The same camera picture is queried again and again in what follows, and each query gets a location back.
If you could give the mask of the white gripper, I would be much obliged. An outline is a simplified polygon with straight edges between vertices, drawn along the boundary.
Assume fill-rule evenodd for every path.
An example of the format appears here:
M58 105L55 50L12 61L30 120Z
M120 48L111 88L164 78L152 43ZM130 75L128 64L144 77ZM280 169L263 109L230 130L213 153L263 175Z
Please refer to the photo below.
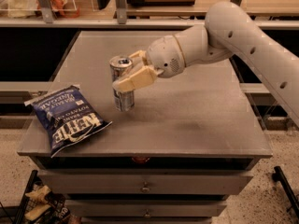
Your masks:
M117 92L135 91L147 87L155 82L157 77L170 78L182 73L185 61L178 41L173 35L167 35L152 42L147 52L138 50L129 56L133 66L142 66L132 70L112 83L112 88ZM157 71L148 66L151 64Z

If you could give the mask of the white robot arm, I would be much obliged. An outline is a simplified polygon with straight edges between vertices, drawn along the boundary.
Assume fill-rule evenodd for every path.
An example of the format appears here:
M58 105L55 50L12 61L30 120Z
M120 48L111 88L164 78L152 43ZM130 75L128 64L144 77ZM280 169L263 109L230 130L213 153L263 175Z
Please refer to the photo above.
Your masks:
M194 64L239 57L299 125L299 58L266 35L239 6L219 2L207 12L205 23L152 42L130 55L133 69L112 84L119 92L151 85Z

